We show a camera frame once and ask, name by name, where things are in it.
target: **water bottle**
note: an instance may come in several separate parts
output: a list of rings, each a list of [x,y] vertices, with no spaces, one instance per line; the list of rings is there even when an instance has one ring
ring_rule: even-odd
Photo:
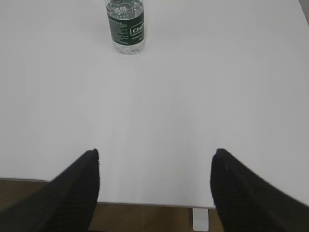
[[[142,1],[106,0],[113,45],[121,54],[136,54],[145,46]]]

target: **white tabletop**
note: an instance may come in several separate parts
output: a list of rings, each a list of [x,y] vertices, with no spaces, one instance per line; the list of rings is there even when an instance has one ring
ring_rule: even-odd
[[[298,0],[146,0],[112,47],[103,0],[0,0],[0,176],[100,152],[99,201],[213,206],[225,148],[309,205],[309,27]]]

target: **floor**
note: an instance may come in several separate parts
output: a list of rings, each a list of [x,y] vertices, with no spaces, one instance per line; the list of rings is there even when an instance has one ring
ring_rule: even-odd
[[[0,179],[0,211],[26,198],[47,182]],[[217,211],[210,209],[210,232],[224,232]],[[192,209],[98,204],[90,226],[105,232],[192,232]]]

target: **bottle label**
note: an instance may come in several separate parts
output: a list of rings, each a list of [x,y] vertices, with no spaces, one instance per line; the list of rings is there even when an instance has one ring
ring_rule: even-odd
[[[121,45],[135,45],[144,39],[144,12],[130,20],[108,16],[112,39]]]

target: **white object on floor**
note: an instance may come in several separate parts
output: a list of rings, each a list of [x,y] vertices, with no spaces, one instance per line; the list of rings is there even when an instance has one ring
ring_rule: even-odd
[[[193,208],[193,230],[199,232],[209,230],[208,209]]]

